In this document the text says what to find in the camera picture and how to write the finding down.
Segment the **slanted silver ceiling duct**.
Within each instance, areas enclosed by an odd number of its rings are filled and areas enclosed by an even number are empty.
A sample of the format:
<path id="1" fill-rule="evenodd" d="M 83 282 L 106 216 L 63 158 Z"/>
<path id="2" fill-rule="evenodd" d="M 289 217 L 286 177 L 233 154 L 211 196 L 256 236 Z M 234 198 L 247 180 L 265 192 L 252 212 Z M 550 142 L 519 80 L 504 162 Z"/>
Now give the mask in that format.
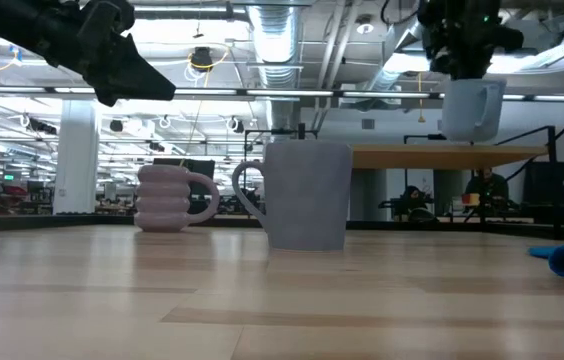
<path id="1" fill-rule="evenodd" d="M 399 52 L 405 47 L 422 39 L 423 27 L 418 15 L 429 0 L 414 0 L 414 11 L 403 19 L 390 21 L 386 18 L 386 7 L 391 0 L 386 0 L 381 8 L 381 20 L 387 26 L 387 32 L 381 47 L 380 66 L 375 75 L 366 83 L 364 89 L 371 92 L 390 91 L 399 77 L 411 71 L 411 66 Z"/>

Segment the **white column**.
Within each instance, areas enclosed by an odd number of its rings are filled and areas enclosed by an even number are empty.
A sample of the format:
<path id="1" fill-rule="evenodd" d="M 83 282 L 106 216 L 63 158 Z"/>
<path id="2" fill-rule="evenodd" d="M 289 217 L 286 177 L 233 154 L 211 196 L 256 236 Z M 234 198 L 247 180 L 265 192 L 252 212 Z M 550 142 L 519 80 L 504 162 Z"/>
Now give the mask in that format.
<path id="1" fill-rule="evenodd" d="M 92 101 L 62 102 L 53 212 L 95 209 L 101 121 Z"/>

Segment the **grey lavender mug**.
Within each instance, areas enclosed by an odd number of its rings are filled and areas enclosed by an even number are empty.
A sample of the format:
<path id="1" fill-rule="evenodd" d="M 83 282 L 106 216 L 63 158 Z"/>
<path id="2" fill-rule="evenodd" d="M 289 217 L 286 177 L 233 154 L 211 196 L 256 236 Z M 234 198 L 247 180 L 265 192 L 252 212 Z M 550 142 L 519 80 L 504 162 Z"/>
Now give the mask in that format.
<path id="1" fill-rule="evenodd" d="M 344 249 L 353 151 L 344 143 L 288 140 L 265 147 L 262 162 L 245 161 L 232 174 L 236 196 L 256 217 L 274 249 L 331 252 Z M 240 175 L 259 170 L 265 210 L 241 191 Z"/>

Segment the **pink ribbed mug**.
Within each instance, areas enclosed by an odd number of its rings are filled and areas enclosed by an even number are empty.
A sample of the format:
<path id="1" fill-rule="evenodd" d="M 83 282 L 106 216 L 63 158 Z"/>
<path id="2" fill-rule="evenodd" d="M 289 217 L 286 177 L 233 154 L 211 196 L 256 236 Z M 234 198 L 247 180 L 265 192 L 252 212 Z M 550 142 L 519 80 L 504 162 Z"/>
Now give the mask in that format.
<path id="1" fill-rule="evenodd" d="M 180 232 L 191 224 L 212 218 L 220 203 L 220 194 L 213 180 L 186 167 L 167 164 L 146 165 L 138 172 L 139 185 L 134 224 L 144 232 Z M 203 185 L 211 195 L 206 209 L 189 214 L 190 183 Z"/>

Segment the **LED light bar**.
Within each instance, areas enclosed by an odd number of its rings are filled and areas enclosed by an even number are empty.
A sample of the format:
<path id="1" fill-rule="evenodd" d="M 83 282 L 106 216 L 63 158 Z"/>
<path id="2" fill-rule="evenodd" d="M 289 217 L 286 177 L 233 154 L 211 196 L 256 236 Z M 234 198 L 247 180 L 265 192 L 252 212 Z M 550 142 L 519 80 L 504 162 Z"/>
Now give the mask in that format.
<path id="1" fill-rule="evenodd" d="M 95 96 L 89 87 L 35 87 L 35 86 L 0 86 L 0 95 L 13 96 Z M 342 90 L 288 90 L 288 89 L 243 89 L 243 88 L 177 88 L 172 99 L 220 99 L 220 98 L 265 98 L 265 99 L 300 99 L 300 98 L 343 98 L 343 99 L 409 99 L 442 100 L 441 92 L 373 92 Z M 564 103 L 564 95 L 505 94 L 508 102 L 551 102 Z"/>

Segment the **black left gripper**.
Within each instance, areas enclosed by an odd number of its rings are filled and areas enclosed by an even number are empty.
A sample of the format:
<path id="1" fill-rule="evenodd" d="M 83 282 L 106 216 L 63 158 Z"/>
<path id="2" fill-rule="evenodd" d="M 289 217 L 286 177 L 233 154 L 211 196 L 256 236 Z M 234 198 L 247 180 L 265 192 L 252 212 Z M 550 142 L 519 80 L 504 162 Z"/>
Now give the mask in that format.
<path id="1" fill-rule="evenodd" d="M 36 53 L 53 67 L 84 75 L 105 106 L 120 99 L 172 100 L 176 86 L 138 53 L 131 35 L 114 36 L 89 64 L 86 35 L 79 33 L 104 1 L 87 0 L 81 5 L 80 0 L 40 0 L 44 9 L 36 18 Z"/>

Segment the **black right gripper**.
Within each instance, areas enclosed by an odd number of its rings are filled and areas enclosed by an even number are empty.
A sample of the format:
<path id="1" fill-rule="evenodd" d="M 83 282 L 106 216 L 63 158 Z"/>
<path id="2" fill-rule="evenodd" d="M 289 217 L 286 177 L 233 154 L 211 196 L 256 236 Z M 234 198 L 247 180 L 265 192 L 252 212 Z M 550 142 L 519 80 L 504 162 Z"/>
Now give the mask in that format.
<path id="1" fill-rule="evenodd" d="M 427 0 L 418 10 L 431 68 L 449 68 L 452 80 L 481 79 L 496 48 L 522 48 L 521 31 L 502 24 L 501 0 Z"/>

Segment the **round silver ceiling duct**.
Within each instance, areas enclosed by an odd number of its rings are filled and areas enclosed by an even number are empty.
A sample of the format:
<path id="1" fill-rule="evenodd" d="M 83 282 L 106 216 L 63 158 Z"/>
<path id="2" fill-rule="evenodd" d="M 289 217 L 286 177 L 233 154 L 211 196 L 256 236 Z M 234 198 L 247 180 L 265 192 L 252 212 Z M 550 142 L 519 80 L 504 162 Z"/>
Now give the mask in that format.
<path id="1" fill-rule="evenodd" d="M 289 90 L 298 82 L 300 10 L 285 6 L 248 6 L 253 25 L 253 44 L 261 86 L 268 90 Z M 296 130 L 298 118 L 290 100 L 267 100 L 266 119 L 269 130 Z"/>

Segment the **wooden shelf with black frame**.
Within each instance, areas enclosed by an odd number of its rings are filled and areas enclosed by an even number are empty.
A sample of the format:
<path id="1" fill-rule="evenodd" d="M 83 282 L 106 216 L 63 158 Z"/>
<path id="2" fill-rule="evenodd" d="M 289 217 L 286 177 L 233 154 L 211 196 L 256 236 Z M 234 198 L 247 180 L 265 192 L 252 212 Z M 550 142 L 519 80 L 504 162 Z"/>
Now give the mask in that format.
<path id="1" fill-rule="evenodd" d="M 513 141 L 544 132 L 547 143 L 542 146 L 514 146 Z M 549 158 L 549 183 L 553 190 L 559 188 L 556 179 L 557 164 L 556 128 L 542 126 L 521 133 L 494 145 L 355 145 L 355 169 L 432 169 L 477 170 L 494 168 L 519 161 L 530 164 L 533 159 L 546 155 Z"/>

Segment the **black cabinet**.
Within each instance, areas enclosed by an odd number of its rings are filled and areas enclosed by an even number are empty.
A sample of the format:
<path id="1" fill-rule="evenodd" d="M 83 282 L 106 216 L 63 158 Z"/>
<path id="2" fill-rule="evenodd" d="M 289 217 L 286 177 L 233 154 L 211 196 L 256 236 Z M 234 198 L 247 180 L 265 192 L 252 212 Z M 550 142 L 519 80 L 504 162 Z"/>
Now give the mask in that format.
<path id="1" fill-rule="evenodd" d="M 559 220 L 564 225 L 564 162 L 533 162 L 526 167 L 522 213 L 535 223 L 553 223 L 553 201 L 559 203 Z"/>

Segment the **person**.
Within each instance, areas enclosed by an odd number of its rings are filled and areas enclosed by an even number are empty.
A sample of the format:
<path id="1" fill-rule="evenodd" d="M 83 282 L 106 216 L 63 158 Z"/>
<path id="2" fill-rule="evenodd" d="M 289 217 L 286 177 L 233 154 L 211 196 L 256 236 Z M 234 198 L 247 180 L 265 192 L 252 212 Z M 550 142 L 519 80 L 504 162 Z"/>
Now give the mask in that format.
<path id="1" fill-rule="evenodd" d="M 428 208 L 432 203 L 433 199 L 427 193 L 420 191 L 416 186 L 409 185 L 402 195 L 401 207 L 408 222 L 434 222 L 436 217 Z"/>
<path id="2" fill-rule="evenodd" d="M 506 179 L 493 172 L 491 168 L 484 169 L 482 174 L 476 173 L 468 182 L 465 194 L 478 194 L 484 190 L 493 200 L 505 201 L 509 199 L 509 187 Z"/>

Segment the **large white mug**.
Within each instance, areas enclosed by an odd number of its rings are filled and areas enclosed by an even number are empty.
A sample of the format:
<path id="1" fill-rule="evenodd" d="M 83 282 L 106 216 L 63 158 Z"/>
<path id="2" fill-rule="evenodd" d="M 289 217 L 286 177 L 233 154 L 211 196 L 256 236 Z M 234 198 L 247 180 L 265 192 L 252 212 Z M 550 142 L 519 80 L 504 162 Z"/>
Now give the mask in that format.
<path id="1" fill-rule="evenodd" d="M 485 142 L 498 134 L 506 82 L 460 79 L 446 86 L 441 133 L 450 141 Z"/>

